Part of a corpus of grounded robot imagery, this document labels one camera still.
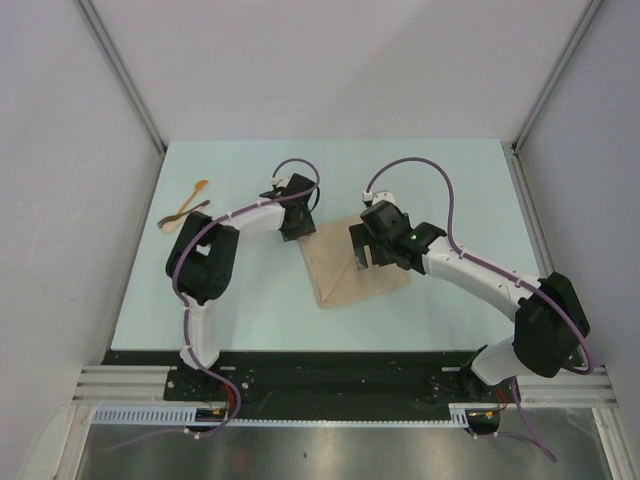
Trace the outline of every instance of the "beige towel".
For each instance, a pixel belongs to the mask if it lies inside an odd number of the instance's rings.
[[[396,265],[371,265],[358,270],[349,227],[359,216],[320,225],[312,235],[298,240],[318,305],[338,307],[373,297],[411,283],[409,272]]]

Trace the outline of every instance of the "table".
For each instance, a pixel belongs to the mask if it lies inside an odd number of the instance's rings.
[[[181,304],[164,273],[177,233],[155,223],[177,211],[200,179],[216,216],[255,202],[270,190],[274,167],[290,157],[320,170],[317,225],[359,214],[371,176],[397,158],[423,156],[450,175],[456,192],[455,238],[503,265],[537,273],[534,254],[500,142],[455,140],[319,140],[172,142],[158,180],[111,344],[112,350],[179,350]],[[310,176],[304,165],[283,174]],[[391,169],[376,183],[394,193],[414,224],[446,227],[444,181],[422,164]],[[412,272],[412,284],[369,300],[321,309],[297,242],[278,233],[256,237],[237,253],[231,285],[215,313],[222,350],[475,350],[512,334],[497,310],[442,280]]]

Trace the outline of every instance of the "cable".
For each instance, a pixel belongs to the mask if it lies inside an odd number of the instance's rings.
[[[239,413],[239,411],[240,411],[240,406],[242,404],[242,400],[240,398],[240,392],[238,391],[238,388],[233,384],[233,382],[227,380],[226,378],[224,378],[221,375],[218,375],[215,372],[212,372],[207,367],[205,367],[202,364],[202,362],[200,362],[200,359],[194,353],[193,348],[190,347],[191,338],[189,337],[189,320],[190,320],[190,316],[189,316],[189,311],[190,311],[189,310],[189,300],[187,300],[187,297],[182,292],[180,292],[180,290],[178,288],[178,278],[180,276],[180,271],[182,270],[182,267],[184,265],[184,262],[185,262],[187,256],[196,247],[196,245],[198,244],[200,239],[203,236],[205,236],[207,234],[207,232],[209,232],[209,230],[211,230],[214,226],[216,226],[220,222],[228,220],[231,217],[237,217],[238,215],[245,214],[245,213],[250,212],[252,210],[255,210],[257,208],[266,207],[268,205],[273,205],[275,203],[280,203],[280,202],[286,202],[286,201],[289,201],[289,200],[295,200],[296,198],[300,198],[300,197],[304,197],[306,195],[310,195],[311,193],[313,193],[314,190],[318,189],[318,187],[320,186],[320,172],[318,172],[318,169],[315,167],[315,165],[313,165],[308,160],[304,160],[302,158],[290,158],[288,160],[285,160],[285,161],[281,162],[275,168],[275,170],[273,171],[273,174],[271,176],[275,177],[283,166],[287,165],[288,163],[292,163],[292,162],[304,163],[305,165],[310,167],[311,170],[313,170],[313,173],[316,176],[316,183],[311,188],[308,188],[307,190],[305,190],[303,192],[300,192],[300,193],[296,193],[294,195],[288,195],[288,196],[285,196],[285,197],[275,198],[275,199],[272,199],[272,200],[265,200],[264,202],[253,203],[253,204],[248,205],[246,207],[240,208],[240,209],[236,210],[235,212],[232,212],[231,214],[223,215],[221,217],[218,217],[218,218],[212,220],[211,223],[209,223],[205,228],[200,230],[191,239],[191,241],[187,244],[187,247],[182,252],[182,255],[180,255],[180,258],[178,258],[178,262],[176,263],[176,268],[173,271],[172,282],[171,282],[172,283],[172,287],[173,287],[173,291],[178,296],[178,298],[182,301],[182,303],[183,303],[183,305],[185,307],[184,308],[184,315],[183,315],[182,332],[183,332],[183,336],[184,336],[184,343],[185,343],[185,345],[187,345],[187,352],[189,352],[189,356],[191,357],[191,360],[198,367],[198,369],[202,370],[204,373],[206,373],[210,377],[214,378],[215,380],[218,380],[219,382],[222,382],[224,385],[226,385],[228,388],[230,388],[231,391],[233,392],[233,396],[235,396],[235,399],[236,399],[236,402],[235,402],[236,406],[233,409],[233,412],[230,415],[228,415],[227,418],[225,418],[222,422],[220,422],[216,427],[212,428],[211,430],[208,430],[206,432],[201,432],[199,434],[194,435],[194,438],[196,438],[196,439],[204,438],[204,437],[210,437],[210,436],[214,435],[216,432],[220,431],[220,429],[224,428],[234,418],[236,418],[238,413]],[[132,445],[134,443],[137,443],[139,441],[145,440],[147,438],[155,437],[156,435],[163,435],[165,433],[189,433],[189,432],[188,432],[187,429],[182,429],[182,428],[167,428],[167,429],[163,429],[163,430],[158,430],[156,432],[151,432],[151,433],[148,433],[148,434],[145,434],[145,435],[141,435],[139,437],[136,437],[136,438],[127,440],[125,442],[118,443],[116,445],[112,445],[110,447],[107,447],[107,448],[104,448],[104,449],[100,449],[100,450],[101,451],[117,450],[119,448],[126,447],[126,446]]]
[[[451,248],[453,248],[453,250],[461,257],[471,260],[473,263],[480,265],[481,267],[484,267],[487,270],[490,270],[494,273],[497,273],[498,275],[506,278],[511,282],[517,283],[519,278],[515,276],[513,273],[507,272],[506,270],[503,270],[502,268],[497,267],[492,263],[489,263],[485,260],[482,260],[481,258],[475,257],[474,255],[464,252],[455,242],[455,240],[453,239],[453,210],[454,210],[454,199],[455,199],[455,195],[453,193],[453,184],[451,183],[451,179],[449,178],[449,175],[447,175],[447,172],[445,172],[444,169],[434,161],[426,158],[421,158],[421,157],[407,157],[407,158],[401,158],[399,160],[395,160],[385,165],[380,170],[378,170],[378,172],[373,176],[373,178],[369,182],[369,185],[367,185],[366,193],[371,193],[371,188],[373,187],[373,184],[378,179],[378,177],[380,177],[380,175],[382,175],[384,172],[389,170],[391,167],[394,167],[401,163],[407,163],[407,162],[426,163],[427,165],[438,170],[438,172],[440,172],[440,175],[442,175],[442,177],[444,178],[444,181],[447,184],[447,189],[449,190],[449,212],[447,216],[447,236],[448,236],[448,240],[449,240],[449,244],[451,245]],[[555,310],[555,312],[560,316],[560,318],[562,318],[562,320],[564,320],[564,322],[567,324],[571,332],[575,335],[576,339],[580,343],[580,346],[582,347],[582,350],[584,351],[584,355],[586,357],[587,368],[585,370],[580,370],[573,367],[565,367],[565,369],[570,372],[577,373],[579,375],[588,375],[592,373],[595,368],[595,361],[593,360],[593,354],[591,353],[591,348],[587,344],[586,339],[584,338],[584,336],[582,335],[578,327],[576,327],[576,325],[565,313],[565,311],[562,310],[560,305],[558,305],[551,297],[549,297],[547,294],[542,292],[540,289],[534,287],[530,283],[525,281],[520,281],[520,285],[522,285],[524,288],[526,288],[530,292],[537,295],[545,303],[547,303],[553,310]]]
[[[493,265],[492,263],[489,263],[489,262],[487,262],[485,260],[482,260],[481,258],[475,257],[474,255],[471,255],[469,253],[464,252],[458,246],[458,244],[455,242],[455,240],[453,238],[453,211],[454,211],[454,206],[455,206],[455,203],[454,203],[455,195],[454,195],[454,192],[453,192],[453,184],[451,183],[451,179],[449,178],[449,175],[447,175],[447,172],[445,172],[444,169],[440,165],[435,163],[434,161],[426,159],[426,158],[421,158],[421,157],[407,157],[407,158],[401,158],[399,160],[395,160],[395,161],[385,165],[380,170],[378,170],[378,172],[373,176],[373,178],[371,178],[371,181],[369,182],[369,185],[367,185],[366,193],[371,193],[371,188],[373,187],[373,184],[375,183],[375,181],[380,177],[380,175],[382,175],[384,172],[389,170],[391,167],[394,167],[394,166],[399,165],[401,163],[407,163],[407,162],[425,163],[425,164],[435,168],[436,170],[438,170],[440,175],[442,175],[442,178],[444,178],[444,181],[447,184],[447,190],[449,191],[449,212],[448,212],[448,215],[447,215],[447,236],[448,236],[448,240],[449,240],[449,244],[451,245],[451,248],[453,248],[453,250],[460,257],[464,257],[464,258],[472,261],[473,263],[475,263],[477,265],[480,265],[481,267],[484,267],[487,270],[490,270],[490,271],[492,271],[494,273],[497,273],[498,275],[501,275],[504,278],[508,279],[509,281],[514,282],[514,283],[517,284],[519,279],[518,279],[518,277],[513,275],[511,272],[507,272],[507,271],[503,270],[502,268],[500,268],[500,267],[498,267],[496,265]],[[591,353],[591,349],[589,348],[589,345],[587,344],[586,339],[584,338],[584,336],[582,335],[582,333],[580,332],[578,327],[576,327],[576,325],[573,323],[571,318],[569,318],[569,316],[565,313],[565,311],[562,310],[562,308],[560,308],[560,306],[552,298],[550,298],[548,295],[546,295],[544,292],[542,292],[538,288],[534,287],[533,285],[531,285],[531,284],[529,284],[528,282],[525,282],[525,281],[521,281],[520,285],[522,285],[524,288],[526,288],[530,292],[532,292],[535,295],[537,295],[544,302],[546,302],[558,315],[560,315],[560,318],[562,318],[562,320],[567,324],[567,326],[569,327],[571,332],[575,335],[576,339],[580,343],[580,346],[582,347],[582,350],[584,351],[584,355],[585,355],[586,361],[587,361],[586,369],[580,370],[580,369],[576,369],[576,368],[573,368],[573,367],[566,367],[566,370],[568,370],[570,372],[573,372],[573,373],[580,374],[580,375],[588,375],[588,374],[592,373],[593,370],[594,370],[594,367],[595,367],[595,361],[593,360],[593,354]],[[535,431],[531,427],[531,424],[529,423],[529,420],[527,419],[527,417],[526,417],[526,415],[524,413],[524,410],[522,410],[522,406],[520,405],[520,399],[519,399],[518,384],[517,384],[517,381],[516,381],[515,377],[513,377],[511,379],[511,389],[513,390],[513,397],[515,399],[516,407],[518,408],[518,412],[520,413],[520,416],[522,417],[522,421],[526,425],[527,430],[529,430],[529,433],[531,434],[532,438],[528,438],[528,437],[526,437],[524,435],[521,435],[519,433],[513,433],[513,432],[496,433],[495,435],[492,435],[492,437],[500,437],[500,436],[502,436],[502,437],[511,437],[511,438],[518,438],[520,440],[524,440],[524,441],[530,442],[530,443],[534,444],[535,446],[537,446],[538,448],[540,448],[540,450],[543,451],[543,453],[549,458],[549,460],[551,460],[553,463],[556,463],[558,461],[557,457],[547,447],[545,447],[544,444],[542,443],[542,441],[538,438],[538,436],[536,435]]]

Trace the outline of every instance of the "wooden utensil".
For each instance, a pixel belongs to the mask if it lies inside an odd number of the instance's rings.
[[[180,215],[182,212],[184,212],[184,210],[191,203],[191,200],[193,200],[193,197],[195,197],[198,194],[198,192],[202,190],[207,183],[209,183],[208,180],[200,180],[198,183],[196,183],[196,186],[193,188],[193,193],[191,194],[189,199],[186,202],[184,202],[184,205],[180,207],[180,210],[178,210],[178,213],[176,215]]]
[[[190,208],[189,210],[185,210],[182,213],[178,213],[176,215],[168,215],[164,218],[162,218],[160,221],[158,221],[158,223],[156,225],[158,225],[158,228],[162,228],[162,226],[167,223],[167,222],[172,222],[174,220],[179,219],[180,217],[182,217],[183,215],[189,215],[192,212],[195,212],[198,208],[200,207],[206,207],[207,205],[209,205],[211,203],[210,200],[205,200],[204,202],[199,203],[198,205],[196,205],[193,208]]]
[[[196,207],[194,212],[201,212],[202,210],[204,210],[204,207]],[[160,230],[162,230],[162,233],[173,233],[180,225],[187,221],[187,217],[188,215],[181,215],[177,220],[165,223]]]

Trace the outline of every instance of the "brown spatula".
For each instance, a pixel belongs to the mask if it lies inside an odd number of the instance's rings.
[[[180,210],[178,210],[178,213],[176,215],[180,215],[182,212],[184,212],[185,208],[187,208],[191,203],[191,200],[193,200],[193,197],[195,197],[198,194],[198,192],[202,190],[207,183],[209,183],[207,180],[200,180],[198,183],[196,183],[196,186],[193,189],[193,193],[191,194],[189,199],[186,202],[184,202],[184,205],[180,207]]]

